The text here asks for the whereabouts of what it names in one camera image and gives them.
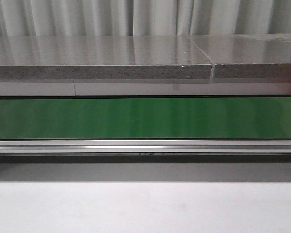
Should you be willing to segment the green conveyor belt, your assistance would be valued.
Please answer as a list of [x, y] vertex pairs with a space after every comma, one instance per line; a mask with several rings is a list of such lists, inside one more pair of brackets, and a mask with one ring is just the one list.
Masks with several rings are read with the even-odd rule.
[[291, 97], [0, 99], [0, 140], [291, 138]]

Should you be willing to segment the grey speckled stone counter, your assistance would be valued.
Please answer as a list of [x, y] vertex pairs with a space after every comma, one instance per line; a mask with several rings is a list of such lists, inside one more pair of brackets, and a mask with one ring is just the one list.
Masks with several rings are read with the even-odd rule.
[[291, 95], [291, 34], [0, 36], [0, 96], [180, 95]]

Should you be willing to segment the aluminium conveyor frame rail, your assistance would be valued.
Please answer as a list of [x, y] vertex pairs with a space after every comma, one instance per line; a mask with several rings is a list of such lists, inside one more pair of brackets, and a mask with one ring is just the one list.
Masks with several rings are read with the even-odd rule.
[[291, 155], [291, 139], [0, 140], [0, 158], [37, 156]]

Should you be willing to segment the white pleated curtain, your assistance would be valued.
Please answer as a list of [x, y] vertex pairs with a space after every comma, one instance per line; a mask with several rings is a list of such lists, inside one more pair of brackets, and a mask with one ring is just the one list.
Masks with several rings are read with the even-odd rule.
[[291, 0], [0, 0], [0, 36], [291, 33]]

